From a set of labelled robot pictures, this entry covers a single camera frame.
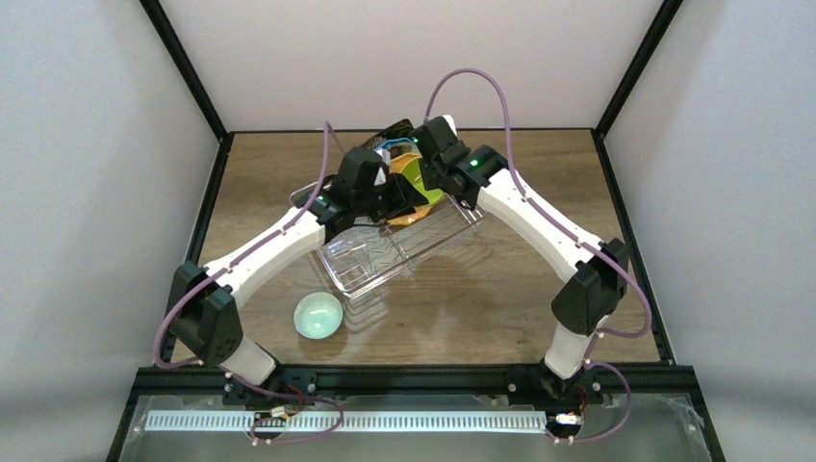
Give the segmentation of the yellow-green small bowl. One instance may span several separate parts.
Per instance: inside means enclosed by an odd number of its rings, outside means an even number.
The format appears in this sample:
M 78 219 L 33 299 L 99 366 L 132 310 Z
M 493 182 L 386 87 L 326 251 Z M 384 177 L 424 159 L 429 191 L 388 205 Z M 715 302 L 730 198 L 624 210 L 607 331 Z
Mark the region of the yellow-green small bowl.
M 392 171 L 402 174 L 409 183 L 425 198 L 428 206 L 440 202 L 444 193 L 440 189 L 427 189 L 421 173 L 421 155 L 404 154 L 392 161 Z

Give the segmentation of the orange plate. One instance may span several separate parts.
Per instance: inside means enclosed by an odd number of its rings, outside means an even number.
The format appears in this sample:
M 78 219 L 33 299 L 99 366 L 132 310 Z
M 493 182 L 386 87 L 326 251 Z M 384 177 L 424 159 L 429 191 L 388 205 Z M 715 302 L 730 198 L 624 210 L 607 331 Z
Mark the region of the orange plate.
M 408 226 L 421 219 L 424 219 L 435 206 L 428 206 L 427 201 L 424 205 L 414 206 L 414 212 L 397 218 L 390 218 L 388 223 L 393 226 Z

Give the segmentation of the light blue floral plate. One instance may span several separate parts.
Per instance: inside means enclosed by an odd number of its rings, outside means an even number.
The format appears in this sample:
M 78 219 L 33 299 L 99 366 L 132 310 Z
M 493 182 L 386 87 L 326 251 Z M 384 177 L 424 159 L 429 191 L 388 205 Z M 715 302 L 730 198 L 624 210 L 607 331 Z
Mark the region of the light blue floral plate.
M 389 145 L 387 151 L 392 160 L 403 155 L 420 154 L 419 149 L 414 144 L 408 142 Z

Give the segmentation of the black floral square plate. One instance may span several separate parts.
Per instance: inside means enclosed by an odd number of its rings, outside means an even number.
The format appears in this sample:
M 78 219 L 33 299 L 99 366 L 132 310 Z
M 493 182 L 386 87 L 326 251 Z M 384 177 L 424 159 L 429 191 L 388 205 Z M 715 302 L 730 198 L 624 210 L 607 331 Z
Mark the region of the black floral square plate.
M 376 132 L 360 146 L 366 149 L 375 149 L 385 141 L 407 138 L 414 130 L 414 124 L 408 118 L 403 118 Z

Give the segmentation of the metal wire dish rack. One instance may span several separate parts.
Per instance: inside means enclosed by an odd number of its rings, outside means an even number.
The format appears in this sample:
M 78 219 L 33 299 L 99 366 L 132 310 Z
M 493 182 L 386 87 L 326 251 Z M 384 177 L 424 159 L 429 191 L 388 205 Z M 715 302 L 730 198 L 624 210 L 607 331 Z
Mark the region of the metal wire dish rack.
M 358 218 L 353 228 L 319 248 L 316 259 L 336 289 L 355 298 L 466 239 L 482 219 L 481 210 L 469 210 L 445 194 L 424 219 L 408 226 Z

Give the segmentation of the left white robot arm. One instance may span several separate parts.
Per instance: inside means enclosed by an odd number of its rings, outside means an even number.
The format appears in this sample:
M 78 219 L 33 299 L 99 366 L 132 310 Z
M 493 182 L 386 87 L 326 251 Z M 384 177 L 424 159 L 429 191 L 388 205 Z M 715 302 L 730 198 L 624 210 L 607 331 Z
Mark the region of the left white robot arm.
M 216 367 L 263 384 L 279 362 L 244 332 L 239 311 L 245 303 L 292 262 L 353 228 L 358 218 L 379 224 L 412 215 L 427 203 L 378 151 L 352 148 L 337 172 L 323 171 L 283 217 L 248 243 L 203 267 L 186 262 L 176 270 L 156 340 L 171 334 L 192 357 L 157 359 L 156 365 Z

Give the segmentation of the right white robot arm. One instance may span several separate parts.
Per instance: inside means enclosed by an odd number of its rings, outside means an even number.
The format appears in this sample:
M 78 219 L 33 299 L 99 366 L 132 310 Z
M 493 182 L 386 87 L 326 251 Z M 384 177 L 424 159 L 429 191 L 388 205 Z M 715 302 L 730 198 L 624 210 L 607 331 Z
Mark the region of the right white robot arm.
M 410 140 L 421 154 L 421 175 L 469 209 L 493 215 L 530 244 L 563 281 L 550 304 L 557 320 L 543 359 L 548 374 L 573 379 L 586 365 L 588 351 L 626 293 L 626 245 L 600 237 L 566 219 L 511 169 L 488 145 L 470 148 L 447 118 L 434 117 L 415 128 Z

